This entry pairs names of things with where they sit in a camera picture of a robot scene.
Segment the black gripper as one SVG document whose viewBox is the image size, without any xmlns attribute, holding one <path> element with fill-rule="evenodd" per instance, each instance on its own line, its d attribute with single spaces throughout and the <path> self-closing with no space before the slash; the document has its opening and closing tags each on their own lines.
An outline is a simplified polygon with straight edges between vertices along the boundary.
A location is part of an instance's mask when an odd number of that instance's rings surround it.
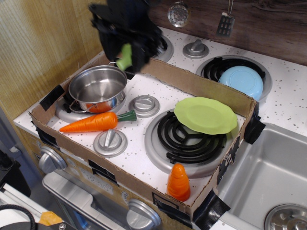
<svg viewBox="0 0 307 230">
<path fill-rule="evenodd" d="M 132 71 L 139 72 L 157 54 L 162 31 L 149 18 L 155 2 L 91 3 L 92 26 L 108 60 L 115 61 L 124 44 L 132 48 Z"/>
</svg>

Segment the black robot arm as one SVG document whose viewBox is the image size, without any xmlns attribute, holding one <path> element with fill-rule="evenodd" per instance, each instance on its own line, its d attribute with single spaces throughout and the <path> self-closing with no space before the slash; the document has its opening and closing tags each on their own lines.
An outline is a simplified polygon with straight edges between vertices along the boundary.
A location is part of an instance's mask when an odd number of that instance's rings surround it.
<svg viewBox="0 0 307 230">
<path fill-rule="evenodd" d="M 125 44 L 131 47 L 132 71 L 139 72 L 162 46 L 162 31 L 149 18 L 149 0 L 108 0 L 91 3 L 92 26 L 108 60 L 115 61 Z"/>
</svg>

